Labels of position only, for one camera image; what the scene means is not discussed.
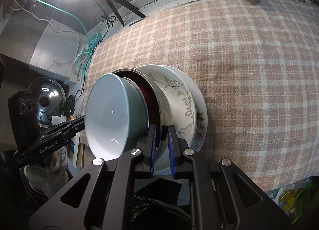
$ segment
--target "plaid towel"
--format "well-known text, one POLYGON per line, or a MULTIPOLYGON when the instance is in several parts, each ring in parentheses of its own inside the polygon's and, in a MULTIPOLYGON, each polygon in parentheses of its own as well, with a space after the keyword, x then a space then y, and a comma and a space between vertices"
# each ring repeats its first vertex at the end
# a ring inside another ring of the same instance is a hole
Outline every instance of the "plaid towel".
POLYGON ((319 175, 317 6, 200 0, 150 16, 98 47, 84 108, 101 75, 144 64, 174 66, 199 86, 206 158, 231 159, 263 190, 319 175))

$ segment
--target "floral plate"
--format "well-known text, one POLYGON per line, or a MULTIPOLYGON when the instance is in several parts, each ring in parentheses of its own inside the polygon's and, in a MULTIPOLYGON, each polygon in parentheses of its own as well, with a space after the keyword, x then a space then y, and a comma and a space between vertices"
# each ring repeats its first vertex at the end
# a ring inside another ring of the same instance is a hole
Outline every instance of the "floral plate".
MULTIPOLYGON (((161 88, 171 106, 177 136, 185 139, 190 147, 197 130, 197 110, 187 84, 174 71, 164 66, 144 65, 135 69, 161 88)), ((170 174, 168 148, 155 162, 154 174, 170 174)))
POLYGON ((171 69, 173 72, 178 74, 183 81, 187 84, 189 87, 190 92, 192 93, 194 97, 194 102, 196 105, 197 109, 197 128, 196 128, 196 134, 195 134, 195 139, 190 145, 190 148, 199 152, 200 149, 202 148, 202 145, 204 143, 206 133, 207 133, 207 107, 206 103, 204 100, 204 97, 196 85, 196 83, 183 71, 175 68, 175 67, 169 67, 169 66, 164 66, 167 67, 168 69, 171 69))

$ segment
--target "black cable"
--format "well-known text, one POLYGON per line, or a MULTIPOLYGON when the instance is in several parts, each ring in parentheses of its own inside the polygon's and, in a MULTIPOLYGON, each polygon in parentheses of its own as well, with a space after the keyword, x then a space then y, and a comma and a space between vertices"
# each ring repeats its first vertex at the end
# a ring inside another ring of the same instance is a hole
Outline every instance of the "black cable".
POLYGON ((115 16, 107 17, 106 18, 106 22, 107 22, 107 31, 105 32, 105 34, 104 34, 104 36, 102 38, 102 41, 104 40, 104 38, 105 38, 105 36, 106 36, 106 34, 108 32, 108 29, 112 28, 113 27, 113 23, 116 22, 116 17, 115 16))
POLYGON ((52 118, 50 119, 49 116, 50 116, 51 114, 56 113, 56 112, 59 112, 59 111, 60 111, 60 110, 58 110, 58 111, 53 111, 53 112, 49 113, 49 115, 48 115, 45 111, 42 111, 42 112, 40 113, 40 115, 39 115, 40 120, 41 120, 43 123, 47 124, 47 122, 44 122, 44 121, 42 120, 41 114, 44 113, 45 115, 47 115, 47 120, 48 120, 48 121, 51 121, 52 118))
POLYGON ((82 95, 82 92, 84 91, 84 83, 85 83, 85 72, 86 72, 86 69, 87 69, 87 64, 89 63, 89 61, 90 61, 90 59, 91 59, 91 57, 93 56, 93 54, 87 59, 87 63, 85 64, 85 67, 84 67, 84 79, 83 79, 83 85, 82 85, 82 89, 81 90, 79 90, 79 91, 81 91, 81 93, 80 93, 80 96, 78 97, 78 98, 76 98, 75 99, 75 101, 74 102, 76 102, 80 97, 81 97, 81 95, 82 95))
MULTIPOLYGON (((107 34, 107 32, 108 32, 108 29, 109 29, 109 28, 112 28, 112 27, 113 27, 113 23, 116 22, 116 17, 115 17, 115 16, 108 16, 108 15, 106 14, 106 12, 104 11, 104 9, 101 7, 101 5, 99 5, 96 0, 93 0, 93 1, 94 1, 94 2, 101 8, 101 10, 104 12, 104 15, 101 16, 101 17, 103 18, 102 22, 105 22, 105 21, 107 22, 107 30, 106 30, 106 33, 104 34, 104 36, 103 36, 103 38, 102 38, 102 40, 101 40, 101 41, 103 41, 103 39, 105 38, 105 36, 106 36, 106 34, 107 34)), ((76 101, 81 97, 83 91, 85 90, 85 89, 84 89, 85 73, 86 73, 86 69, 87 69, 87 64, 89 63, 89 60, 91 59, 92 55, 93 55, 93 53, 92 53, 91 56, 87 59, 87 63, 86 63, 85 68, 84 68, 84 79, 83 79, 82 89, 81 89, 81 90, 78 90, 78 91, 76 92, 74 98, 76 97, 76 95, 78 94, 79 91, 81 91, 80 96, 79 96, 78 98, 76 98, 74 102, 76 102, 76 101)))
POLYGON ((83 89, 83 90, 82 90, 82 89, 79 89, 79 90, 76 92, 76 94, 74 95, 74 99, 76 98, 76 96, 77 96, 77 94, 78 94, 79 91, 84 91, 84 90, 85 90, 85 89, 83 89))
POLYGON ((114 15, 112 16, 108 16, 106 14, 106 12, 104 11, 104 9, 101 7, 101 5, 98 4, 98 2, 96 0, 93 0, 100 8, 101 10, 104 12, 104 15, 101 15, 101 17, 103 18, 102 22, 107 22, 107 31, 106 33, 104 34, 102 40, 105 38, 107 32, 108 32, 108 29, 109 28, 112 28, 113 27, 113 23, 116 22, 116 17, 114 15))
POLYGON ((42 120, 42 118, 41 118, 41 114, 42 114, 42 113, 44 113, 45 115, 47 115, 47 119, 48 119, 49 115, 48 115, 45 111, 42 111, 42 112, 40 113, 40 115, 39 115, 40 120, 41 120, 44 124, 47 124, 47 122, 44 122, 44 121, 42 120))

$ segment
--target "stainless steel pot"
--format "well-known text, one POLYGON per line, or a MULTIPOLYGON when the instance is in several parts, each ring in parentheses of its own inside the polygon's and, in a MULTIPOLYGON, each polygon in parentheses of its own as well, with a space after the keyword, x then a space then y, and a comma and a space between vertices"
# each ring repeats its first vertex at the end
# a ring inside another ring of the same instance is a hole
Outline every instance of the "stainless steel pot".
POLYGON ((164 141, 162 137, 162 126, 166 125, 173 125, 173 116, 172 116, 172 110, 171 106, 162 92, 162 90, 151 80, 149 80, 143 73, 140 71, 137 71, 135 69, 131 68, 122 68, 119 70, 116 70, 113 72, 113 74, 120 76, 120 77, 126 77, 131 79, 134 83, 137 85, 144 85, 144 86, 149 86, 153 93, 156 96, 156 101, 157 101, 157 106, 159 110, 159 136, 161 136, 161 140, 158 148, 156 150, 156 156, 155 160, 160 158, 160 156, 163 154, 165 149, 167 148, 167 142, 164 141))

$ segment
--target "teal bowl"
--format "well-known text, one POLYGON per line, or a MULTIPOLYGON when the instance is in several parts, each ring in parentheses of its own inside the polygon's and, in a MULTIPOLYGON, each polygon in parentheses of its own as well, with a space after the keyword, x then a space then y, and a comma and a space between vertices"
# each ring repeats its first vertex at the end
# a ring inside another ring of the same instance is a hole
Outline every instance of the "teal bowl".
POLYGON ((85 112, 87 141, 95 157, 105 161, 135 148, 148 128, 148 114, 138 90, 112 73, 93 85, 85 112))

